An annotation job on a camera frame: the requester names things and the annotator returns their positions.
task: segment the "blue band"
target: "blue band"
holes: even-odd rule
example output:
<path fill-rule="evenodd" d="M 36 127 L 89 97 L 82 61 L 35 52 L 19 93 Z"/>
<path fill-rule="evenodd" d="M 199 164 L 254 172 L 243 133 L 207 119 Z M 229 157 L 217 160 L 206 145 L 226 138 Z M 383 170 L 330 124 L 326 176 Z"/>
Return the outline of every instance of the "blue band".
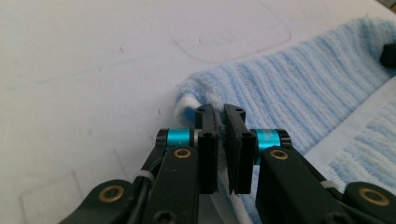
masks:
<path fill-rule="evenodd" d="M 257 145 L 259 155 L 257 155 L 256 165 L 260 165 L 262 161 L 262 152 L 268 147 L 280 147 L 280 137 L 275 129 L 255 129 L 257 134 Z"/>
<path fill-rule="evenodd" d="M 190 145 L 190 129 L 169 129 L 166 148 Z"/>

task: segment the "white table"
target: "white table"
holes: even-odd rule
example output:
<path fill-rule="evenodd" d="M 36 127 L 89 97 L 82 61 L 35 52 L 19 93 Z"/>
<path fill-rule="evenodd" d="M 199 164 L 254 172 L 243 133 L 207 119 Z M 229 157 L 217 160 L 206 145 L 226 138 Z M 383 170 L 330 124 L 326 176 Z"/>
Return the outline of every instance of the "white table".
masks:
<path fill-rule="evenodd" d="M 374 0 L 195 2 L 1 1 L 0 223 L 57 222 L 97 184 L 133 178 L 177 127 L 189 74 L 353 18 L 396 21 Z"/>

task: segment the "striped towel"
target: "striped towel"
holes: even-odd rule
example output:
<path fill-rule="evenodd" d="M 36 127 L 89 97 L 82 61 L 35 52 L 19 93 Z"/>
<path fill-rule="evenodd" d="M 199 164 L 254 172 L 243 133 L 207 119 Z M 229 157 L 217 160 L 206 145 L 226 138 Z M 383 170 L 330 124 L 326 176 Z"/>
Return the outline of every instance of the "striped towel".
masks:
<path fill-rule="evenodd" d="M 219 113 L 223 104 L 241 106 L 249 128 L 287 130 L 294 147 L 341 188 L 361 180 L 396 193 L 396 88 L 387 83 L 396 70 L 378 62 L 393 42 L 395 23 L 364 18 L 294 48 L 193 74 L 180 86 L 177 119 L 192 126 L 199 105 Z M 375 105 L 382 87 L 387 98 Z M 228 186 L 224 160 L 220 152 L 219 177 Z M 255 167 L 250 195 L 230 198 L 241 223 L 260 223 L 258 174 Z"/>

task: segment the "brass screw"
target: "brass screw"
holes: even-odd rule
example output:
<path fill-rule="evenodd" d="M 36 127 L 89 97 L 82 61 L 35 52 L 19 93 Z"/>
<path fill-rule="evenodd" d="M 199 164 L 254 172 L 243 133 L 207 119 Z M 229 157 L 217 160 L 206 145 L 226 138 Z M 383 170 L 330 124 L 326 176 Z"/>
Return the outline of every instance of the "brass screw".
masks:
<path fill-rule="evenodd" d="M 191 151 L 186 148 L 178 149 L 174 152 L 174 156 L 179 159 L 186 159 L 191 155 Z"/>
<path fill-rule="evenodd" d="M 272 150 L 271 152 L 270 152 L 270 154 L 271 154 L 271 156 L 273 156 L 274 158 L 276 158 L 276 159 L 278 159 L 278 160 L 286 160 L 288 157 L 289 157 L 289 155 L 288 155 L 288 153 L 286 153 L 286 152 L 284 152 L 284 151 L 282 151 L 282 150 L 279 150 L 279 149 L 274 149 L 274 150 Z"/>
<path fill-rule="evenodd" d="M 119 185 L 108 186 L 100 191 L 99 200 L 104 203 L 112 203 L 118 200 L 123 192 L 123 187 Z"/>
<path fill-rule="evenodd" d="M 360 188 L 359 195 L 368 201 L 379 206 L 388 206 L 390 201 L 387 196 L 375 189 Z"/>

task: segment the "towel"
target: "towel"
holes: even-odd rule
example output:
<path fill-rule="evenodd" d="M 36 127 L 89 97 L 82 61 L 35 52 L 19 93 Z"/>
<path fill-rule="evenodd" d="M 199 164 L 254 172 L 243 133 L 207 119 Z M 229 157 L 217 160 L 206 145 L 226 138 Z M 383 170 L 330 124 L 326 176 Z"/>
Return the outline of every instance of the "towel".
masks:
<path fill-rule="evenodd" d="M 247 127 L 285 129 L 294 147 L 341 188 L 362 180 L 396 193 L 394 98 L 390 94 L 361 116 L 373 107 L 369 98 L 396 74 L 379 63 L 383 46 L 395 40 L 392 21 L 356 19 L 290 49 L 192 74 L 180 85 L 177 120 L 192 127 L 199 105 L 212 104 L 218 114 L 223 104 L 238 105 L 247 111 Z M 361 126 L 348 125 L 351 116 Z M 343 126 L 356 132 L 343 136 Z M 343 144 L 326 144 L 337 141 Z M 221 148 L 219 179 L 228 186 L 224 161 Z M 258 175 L 255 167 L 251 194 L 229 198 L 240 223 L 261 222 L 254 205 Z"/>

